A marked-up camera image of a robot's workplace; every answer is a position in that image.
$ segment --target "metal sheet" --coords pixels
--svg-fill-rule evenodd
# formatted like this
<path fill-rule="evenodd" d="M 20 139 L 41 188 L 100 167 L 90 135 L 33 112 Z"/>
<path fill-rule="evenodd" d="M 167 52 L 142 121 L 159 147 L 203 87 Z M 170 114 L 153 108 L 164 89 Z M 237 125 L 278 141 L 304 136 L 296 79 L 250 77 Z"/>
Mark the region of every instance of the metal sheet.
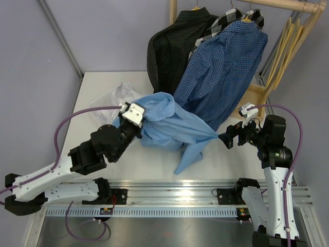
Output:
<path fill-rule="evenodd" d="M 308 241 L 303 219 L 295 213 L 300 238 Z M 79 224 L 89 218 L 69 218 L 71 230 L 83 238 L 95 238 L 102 226 L 95 222 L 80 228 Z M 96 243 L 79 242 L 67 235 L 64 218 L 46 217 L 37 247 L 252 247 L 253 225 L 239 224 L 230 219 L 214 218 L 111 218 L 111 228 Z"/>
<path fill-rule="evenodd" d="M 109 217 L 101 214 L 101 207 L 72 207 L 68 213 L 69 217 Z M 50 207 L 46 210 L 46 216 L 64 217 L 67 207 Z M 112 217 L 132 217 L 132 218 L 234 218 L 236 217 L 235 208 L 147 208 L 147 207 L 115 207 Z"/>

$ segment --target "wooden rod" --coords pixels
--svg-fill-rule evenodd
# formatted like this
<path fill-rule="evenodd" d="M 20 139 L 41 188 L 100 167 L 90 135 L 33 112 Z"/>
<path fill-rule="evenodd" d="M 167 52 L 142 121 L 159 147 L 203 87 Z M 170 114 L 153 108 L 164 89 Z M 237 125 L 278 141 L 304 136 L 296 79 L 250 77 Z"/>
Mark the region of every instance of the wooden rod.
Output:
<path fill-rule="evenodd" d="M 169 5 L 169 24 L 173 24 L 177 18 L 177 0 L 170 0 Z"/>
<path fill-rule="evenodd" d="M 315 13 L 319 8 L 318 4 L 312 4 L 312 3 L 305 4 L 305 2 L 298 2 L 293 0 L 237 0 L 237 1 L 271 6 L 280 9 L 290 9 L 290 10 L 309 13 L 309 14 Z"/>

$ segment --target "black shirt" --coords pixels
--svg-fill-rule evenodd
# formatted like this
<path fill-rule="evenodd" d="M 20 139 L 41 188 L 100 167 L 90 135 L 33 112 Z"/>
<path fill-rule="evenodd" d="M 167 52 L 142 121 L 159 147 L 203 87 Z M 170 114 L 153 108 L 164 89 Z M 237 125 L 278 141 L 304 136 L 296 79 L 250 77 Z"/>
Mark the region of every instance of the black shirt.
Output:
<path fill-rule="evenodd" d="M 174 24 L 150 39 L 147 69 L 155 93 L 175 93 L 195 41 L 217 18 L 206 8 L 182 11 Z"/>

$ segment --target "metal pole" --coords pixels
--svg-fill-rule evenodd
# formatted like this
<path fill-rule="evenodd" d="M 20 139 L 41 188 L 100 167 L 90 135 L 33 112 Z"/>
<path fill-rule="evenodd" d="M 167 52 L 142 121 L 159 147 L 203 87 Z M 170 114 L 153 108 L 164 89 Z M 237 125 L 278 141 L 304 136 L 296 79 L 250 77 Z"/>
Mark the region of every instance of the metal pole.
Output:
<path fill-rule="evenodd" d="M 38 0 L 38 2 L 40 4 L 41 8 L 43 9 L 44 13 L 46 14 L 48 20 L 50 21 L 51 26 L 53 27 L 57 37 L 59 38 L 66 54 L 68 55 L 69 60 L 71 61 L 73 67 L 75 68 L 78 76 L 80 77 L 80 80 L 82 80 L 83 79 L 83 72 L 81 71 L 81 68 L 80 68 L 78 62 L 76 61 L 76 59 L 75 59 L 72 51 L 70 50 L 67 42 L 65 41 L 65 38 L 64 38 L 64 36 L 63 36 L 63 34 L 62 34 L 62 32 L 61 32 L 61 30 L 60 30 L 60 28 L 59 28 L 59 26 L 56 22 L 54 16 L 51 13 L 50 8 L 48 7 L 45 0 Z"/>

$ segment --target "blue checkered shirt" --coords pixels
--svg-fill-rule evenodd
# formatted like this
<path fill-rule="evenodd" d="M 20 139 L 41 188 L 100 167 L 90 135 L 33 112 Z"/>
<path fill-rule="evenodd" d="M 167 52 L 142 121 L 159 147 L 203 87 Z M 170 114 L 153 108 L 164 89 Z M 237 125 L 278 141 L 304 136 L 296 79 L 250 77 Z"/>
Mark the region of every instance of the blue checkered shirt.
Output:
<path fill-rule="evenodd" d="M 254 22 L 233 22 L 196 49 L 175 101 L 216 131 L 248 89 L 266 44 Z"/>

